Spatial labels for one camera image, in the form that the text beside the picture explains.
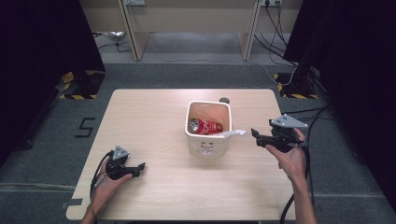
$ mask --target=wall outlet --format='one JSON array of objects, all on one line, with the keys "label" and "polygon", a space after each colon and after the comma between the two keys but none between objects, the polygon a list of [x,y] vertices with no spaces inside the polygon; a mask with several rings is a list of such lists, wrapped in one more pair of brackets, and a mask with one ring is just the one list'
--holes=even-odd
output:
[{"label": "wall outlet", "polygon": [[126,6],[145,6],[145,0],[124,0]]},{"label": "wall outlet", "polygon": [[[276,6],[282,6],[283,0],[269,0],[270,5],[268,7],[276,7]],[[262,7],[265,7],[265,0],[262,0]]]}]

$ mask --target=wrist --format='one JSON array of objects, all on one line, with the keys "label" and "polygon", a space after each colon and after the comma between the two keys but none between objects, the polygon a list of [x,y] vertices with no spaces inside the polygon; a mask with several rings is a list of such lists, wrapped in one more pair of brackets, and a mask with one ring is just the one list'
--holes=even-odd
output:
[{"label": "wrist", "polygon": [[81,224],[96,223],[97,218],[98,218],[98,213],[96,212],[96,210],[94,210],[94,208],[92,207],[92,204],[90,203],[87,206],[87,210],[85,211],[84,218],[81,220]]},{"label": "wrist", "polygon": [[92,214],[95,218],[98,217],[98,215],[99,215],[99,213],[100,213],[100,210],[101,210],[100,206],[98,206],[98,205],[96,205],[96,204],[94,204],[94,203],[90,203],[90,205],[88,205],[88,208],[87,208],[87,209],[90,210],[91,214]]},{"label": "wrist", "polygon": [[307,191],[308,190],[308,184],[306,183],[306,179],[304,177],[299,177],[299,178],[293,178],[291,180],[291,184],[294,188],[294,191]]}]

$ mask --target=power strip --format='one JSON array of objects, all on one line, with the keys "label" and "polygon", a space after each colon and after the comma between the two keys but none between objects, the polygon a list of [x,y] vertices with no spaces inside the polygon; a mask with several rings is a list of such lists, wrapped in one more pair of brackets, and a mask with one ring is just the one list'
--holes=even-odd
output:
[{"label": "power strip", "polygon": [[[276,7],[276,6],[282,6],[283,0],[269,0],[270,5],[268,7]],[[265,7],[265,0],[262,0],[262,7]]]}]

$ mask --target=finger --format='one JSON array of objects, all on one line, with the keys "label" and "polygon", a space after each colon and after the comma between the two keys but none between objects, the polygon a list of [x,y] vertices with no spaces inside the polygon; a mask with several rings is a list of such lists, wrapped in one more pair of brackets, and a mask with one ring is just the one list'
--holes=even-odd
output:
[{"label": "finger", "polygon": [[300,139],[300,141],[305,141],[305,136],[300,130],[298,130],[296,128],[293,128],[293,130],[297,134],[297,137],[298,137],[298,139]]},{"label": "finger", "polygon": [[281,152],[277,150],[276,147],[271,145],[265,145],[265,148],[279,160],[279,156]]},{"label": "finger", "polygon": [[128,175],[124,175],[123,177],[121,177],[120,179],[117,180],[118,184],[121,186],[122,184],[124,184],[125,182],[127,182],[128,180],[132,179],[132,174],[128,174]]}]

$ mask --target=metal can lid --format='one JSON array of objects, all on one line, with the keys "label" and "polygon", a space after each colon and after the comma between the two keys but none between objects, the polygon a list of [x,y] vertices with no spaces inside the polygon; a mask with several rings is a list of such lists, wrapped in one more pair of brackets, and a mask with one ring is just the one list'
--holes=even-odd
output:
[{"label": "metal can lid", "polygon": [[199,120],[198,119],[190,119],[189,122],[189,133],[196,133],[199,129]]}]

